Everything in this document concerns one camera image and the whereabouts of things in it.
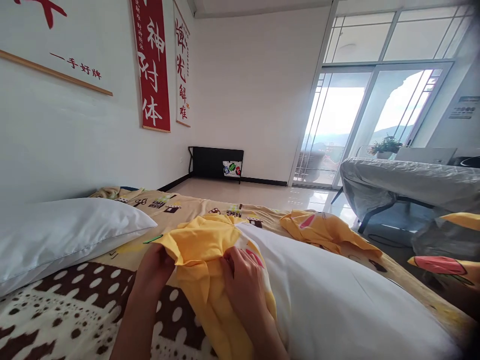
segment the wall sign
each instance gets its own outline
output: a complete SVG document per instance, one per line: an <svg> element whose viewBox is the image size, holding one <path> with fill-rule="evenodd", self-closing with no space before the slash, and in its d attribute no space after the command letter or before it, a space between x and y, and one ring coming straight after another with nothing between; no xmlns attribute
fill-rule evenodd
<svg viewBox="0 0 480 360"><path fill-rule="evenodd" d="M461 96L449 119L471 119L479 107L480 96Z"/></svg>
<svg viewBox="0 0 480 360"><path fill-rule="evenodd" d="M112 95L95 0L1 0L0 57Z"/></svg>
<svg viewBox="0 0 480 360"><path fill-rule="evenodd" d="M180 13L177 3L175 7L175 43L176 43L176 122L190 128L190 57L189 57L189 39L190 31L185 24L184 18Z"/></svg>
<svg viewBox="0 0 480 360"><path fill-rule="evenodd" d="M140 67L143 128L169 133L169 85L162 1L131 0L131 9Z"/></svg>

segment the mountain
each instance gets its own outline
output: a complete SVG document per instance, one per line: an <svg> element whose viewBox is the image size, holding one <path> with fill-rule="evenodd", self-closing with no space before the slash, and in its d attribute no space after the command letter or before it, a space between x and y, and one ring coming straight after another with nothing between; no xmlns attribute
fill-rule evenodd
<svg viewBox="0 0 480 360"><path fill-rule="evenodd" d="M412 131L413 125L409 125L406 127L405 132L408 134L410 131ZM398 139L402 132L404 131L405 126L401 125L398 127L398 131L396 132L396 138ZM392 126L386 129L381 129L378 131L375 131L371 137L370 144L373 144L375 141L381 142L382 139L388 135L393 135L395 134L395 130L397 130L396 126ZM303 139L304 143L307 140L308 135L305 136ZM347 144L347 140L349 139L349 134L344 133L344 134L318 134L314 141L315 143L313 144L312 149L315 150L323 150L325 149L325 146L327 145L336 145L336 146L345 146Z"/></svg>

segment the hand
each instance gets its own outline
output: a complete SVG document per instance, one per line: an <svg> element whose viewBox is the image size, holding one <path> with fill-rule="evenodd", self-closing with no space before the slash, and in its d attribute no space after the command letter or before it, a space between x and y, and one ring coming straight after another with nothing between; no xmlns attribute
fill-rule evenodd
<svg viewBox="0 0 480 360"><path fill-rule="evenodd" d="M151 243L143 256L135 276L133 291L153 296L156 300L175 269L175 261L163 245Z"/></svg>
<svg viewBox="0 0 480 360"><path fill-rule="evenodd" d="M265 301L262 268L255 255L235 246L227 249L220 263L231 307L251 337L259 324L273 321Z"/></svg>

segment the bed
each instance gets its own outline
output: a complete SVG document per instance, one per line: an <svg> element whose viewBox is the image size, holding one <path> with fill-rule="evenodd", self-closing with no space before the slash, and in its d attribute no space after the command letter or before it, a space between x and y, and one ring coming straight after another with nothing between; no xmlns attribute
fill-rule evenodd
<svg viewBox="0 0 480 360"><path fill-rule="evenodd" d="M157 190L102 188L91 197L121 201L149 215L158 227L91 261L58 271L0 299L1 359L108 359L135 271L148 243L178 224L206 214L239 217L289 237L285 211ZM353 247L347 257L396 282L420 301L459 345L474 321L428 289L388 255L369 259ZM208 338L172 276L156 311L152 358L215 359Z"/></svg>

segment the sliding glass door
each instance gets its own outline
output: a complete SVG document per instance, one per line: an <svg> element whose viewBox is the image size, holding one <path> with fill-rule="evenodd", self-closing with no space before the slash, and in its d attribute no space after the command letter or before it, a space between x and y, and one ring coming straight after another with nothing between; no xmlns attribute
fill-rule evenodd
<svg viewBox="0 0 480 360"><path fill-rule="evenodd" d="M325 68L320 74L293 184L340 187L347 157L387 135L410 145L451 62Z"/></svg>
<svg viewBox="0 0 480 360"><path fill-rule="evenodd" d="M293 182L331 187L374 68L320 74Z"/></svg>

